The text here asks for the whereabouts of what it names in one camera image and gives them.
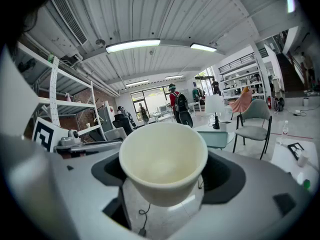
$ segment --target pink cloth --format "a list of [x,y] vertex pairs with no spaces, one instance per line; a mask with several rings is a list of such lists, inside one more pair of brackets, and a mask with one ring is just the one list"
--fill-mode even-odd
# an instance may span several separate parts
[[236,101],[230,101],[229,105],[232,108],[232,113],[245,112],[250,106],[252,98],[252,92],[244,92]]

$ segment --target monitor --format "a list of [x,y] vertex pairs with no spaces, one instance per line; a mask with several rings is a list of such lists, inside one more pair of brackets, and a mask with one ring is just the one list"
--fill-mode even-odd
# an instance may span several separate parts
[[159,112],[162,113],[162,112],[166,112],[167,111],[167,106],[164,105],[164,106],[159,106]]

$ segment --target gray chair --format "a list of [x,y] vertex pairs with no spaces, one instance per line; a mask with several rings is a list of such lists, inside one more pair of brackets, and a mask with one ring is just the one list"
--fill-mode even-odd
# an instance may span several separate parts
[[[268,130],[258,127],[258,126],[244,126],[245,119],[251,118],[261,118],[264,120],[268,120]],[[239,119],[241,120],[242,127],[239,128]],[[271,131],[271,122],[272,116],[270,115],[270,111],[268,105],[263,99],[256,99],[251,102],[250,106],[244,111],[242,114],[238,115],[236,118],[236,131],[235,131],[235,140],[234,140],[234,147],[233,153],[236,149],[237,144],[237,137],[238,135],[243,137],[243,145],[245,145],[245,138],[255,140],[255,141],[265,141],[264,147],[262,150],[262,154],[260,160],[264,153],[267,152],[269,138],[270,138],[270,131]]]

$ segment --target brick wall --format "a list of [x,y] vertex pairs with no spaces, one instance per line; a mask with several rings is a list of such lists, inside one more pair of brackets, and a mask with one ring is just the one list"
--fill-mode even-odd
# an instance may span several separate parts
[[[114,108],[116,107],[116,101],[113,97],[108,96],[106,93],[93,88],[94,91],[94,98],[95,100],[98,99],[98,101],[96,102],[96,107],[97,109],[99,107],[102,106],[104,101],[108,101],[110,106],[113,106]],[[76,94],[74,96],[74,100],[71,97],[71,101],[81,101],[82,103],[86,103],[88,101],[88,98],[91,96],[91,90],[90,89],[86,89],[83,90],[81,92],[79,92],[78,94]],[[39,91],[39,97],[43,97],[43,98],[49,98],[49,92],[46,91]],[[66,98],[62,95],[57,95],[56,96],[57,100],[60,101],[65,101]],[[61,116],[59,118],[60,120],[60,126],[62,128],[68,129],[68,130],[83,130],[85,128],[87,128],[86,123],[90,123],[91,126],[94,125],[94,111],[92,111],[91,109],[86,109],[83,111],[83,115],[80,118],[79,123],[77,122],[77,117],[76,116]],[[51,119],[48,117],[44,118],[45,120],[51,122]],[[34,125],[33,125],[33,120],[31,119],[24,131],[24,136],[28,139],[32,138],[32,133],[34,130]],[[90,136],[88,134],[83,135],[83,139],[86,140],[87,142],[93,142],[94,140],[90,138]]]

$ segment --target air vent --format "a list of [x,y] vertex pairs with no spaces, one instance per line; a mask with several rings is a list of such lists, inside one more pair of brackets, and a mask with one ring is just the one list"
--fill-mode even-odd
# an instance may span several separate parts
[[68,26],[70,31],[73,33],[74,37],[79,41],[80,44],[84,44],[87,38],[82,31],[75,15],[71,11],[70,5],[67,0],[51,0],[54,7],[62,17],[65,24]]

